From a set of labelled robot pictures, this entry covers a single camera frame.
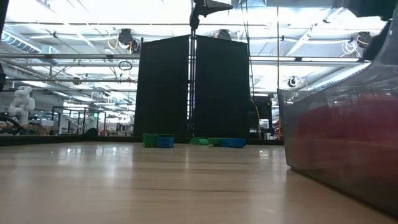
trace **blue box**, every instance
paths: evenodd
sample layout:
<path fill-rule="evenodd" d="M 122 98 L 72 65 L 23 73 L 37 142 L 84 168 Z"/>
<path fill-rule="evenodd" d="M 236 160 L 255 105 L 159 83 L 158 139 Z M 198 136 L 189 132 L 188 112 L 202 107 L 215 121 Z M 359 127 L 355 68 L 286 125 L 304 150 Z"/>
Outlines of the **blue box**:
<path fill-rule="evenodd" d="M 246 139 L 222 139 L 221 147 L 243 148 L 246 146 Z"/>
<path fill-rule="evenodd" d="M 174 138 L 157 138 L 156 147 L 159 148 L 171 148 L 174 147 Z"/>

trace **light fixture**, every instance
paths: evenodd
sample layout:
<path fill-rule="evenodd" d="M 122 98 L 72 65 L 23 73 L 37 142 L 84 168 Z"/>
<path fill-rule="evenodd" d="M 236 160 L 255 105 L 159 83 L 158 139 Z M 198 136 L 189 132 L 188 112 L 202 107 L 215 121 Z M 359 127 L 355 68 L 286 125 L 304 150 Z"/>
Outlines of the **light fixture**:
<path fill-rule="evenodd" d="M 253 58 L 255 60 L 261 60 L 261 61 L 278 61 L 278 57 L 255 57 Z M 279 57 L 280 61 L 283 62 L 293 62 L 296 60 L 295 57 Z"/>
<path fill-rule="evenodd" d="M 360 58 L 303 58 L 303 62 L 358 62 Z"/>
<path fill-rule="evenodd" d="M 114 103 L 94 103 L 95 105 L 114 105 Z"/>
<path fill-rule="evenodd" d="M 68 103 L 68 102 L 63 102 L 63 106 L 65 106 L 65 107 L 83 107 L 83 108 L 88 107 L 88 105 L 77 105 L 77 104 Z"/>
<path fill-rule="evenodd" d="M 123 100 L 123 99 L 125 99 L 125 94 L 123 94 L 123 93 L 118 93 L 118 92 L 116 92 L 116 91 L 112 91 L 111 92 L 111 96 L 112 97 L 115 97 L 116 99 L 118 99 L 118 100 Z"/>
<path fill-rule="evenodd" d="M 89 97 L 84 97 L 84 96 L 74 96 L 74 98 L 76 100 L 80 100 L 80 101 L 87 101 L 87 102 L 95 101 L 95 100 L 93 100 L 93 99 L 91 99 Z"/>
<path fill-rule="evenodd" d="M 22 81 L 22 83 L 28 84 L 28 85 L 32 85 L 32 86 L 37 86 L 37 87 L 42 87 L 42 88 L 47 88 L 47 87 L 51 87 L 45 83 L 42 82 L 37 82 L 37 81 Z"/>
<path fill-rule="evenodd" d="M 58 91 L 54 91 L 53 93 L 55 93 L 55 94 L 57 94 L 57 95 L 60 95 L 60 96 L 63 96 L 63 97 L 69 97 L 68 95 L 66 95 L 66 94 L 64 94 L 64 93 L 60 93 L 60 92 L 58 92 Z"/>
<path fill-rule="evenodd" d="M 107 52 L 107 53 L 110 53 L 110 54 L 114 54 L 111 49 L 105 49 L 104 51 Z"/>
<path fill-rule="evenodd" d="M 91 87 L 86 86 L 86 85 L 73 85 L 72 88 L 77 88 L 77 89 L 80 89 L 80 90 L 90 90 L 90 89 L 92 89 Z"/>
<path fill-rule="evenodd" d="M 115 110 L 115 109 L 117 109 L 118 107 L 117 106 L 114 106 L 114 105 L 110 105 L 110 106 L 104 106 L 106 109 L 109 109 L 109 110 Z"/>

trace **black partition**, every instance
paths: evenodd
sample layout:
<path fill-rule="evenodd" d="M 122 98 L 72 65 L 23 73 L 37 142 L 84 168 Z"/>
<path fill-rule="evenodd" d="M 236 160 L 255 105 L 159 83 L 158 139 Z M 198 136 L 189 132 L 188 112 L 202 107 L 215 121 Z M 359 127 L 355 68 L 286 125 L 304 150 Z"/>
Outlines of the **black partition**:
<path fill-rule="evenodd" d="M 194 135 L 246 138 L 249 134 L 247 44 L 197 36 Z"/>
<path fill-rule="evenodd" d="M 143 43 L 134 136 L 188 136 L 188 52 L 189 36 Z"/>
<path fill-rule="evenodd" d="M 0 1 L 0 32 L 2 32 L 2 28 L 3 28 L 4 22 L 6 20 L 8 2 L 9 2 L 9 0 L 1 0 Z"/>

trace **table surface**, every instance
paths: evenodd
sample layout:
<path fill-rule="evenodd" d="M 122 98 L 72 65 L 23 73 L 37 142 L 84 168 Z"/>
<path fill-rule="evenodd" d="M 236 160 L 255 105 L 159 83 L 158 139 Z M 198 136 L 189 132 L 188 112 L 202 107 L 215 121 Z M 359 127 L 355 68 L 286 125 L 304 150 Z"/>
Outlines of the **table surface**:
<path fill-rule="evenodd" d="M 2 147 L 0 223 L 395 223 L 292 172 L 281 146 Z"/>

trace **white robot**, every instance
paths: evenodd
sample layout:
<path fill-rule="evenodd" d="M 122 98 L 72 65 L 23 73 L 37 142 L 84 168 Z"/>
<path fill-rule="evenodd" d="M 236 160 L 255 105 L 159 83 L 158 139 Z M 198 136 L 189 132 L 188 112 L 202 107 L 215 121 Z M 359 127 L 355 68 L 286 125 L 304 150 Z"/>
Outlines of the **white robot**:
<path fill-rule="evenodd" d="M 15 91 L 15 98 L 8 109 L 9 116 L 21 116 L 19 120 L 20 125 L 27 124 L 29 112 L 35 109 L 35 100 L 30 97 L 32 90 L 32 87 L 20 86 L 18 90 Z"/>

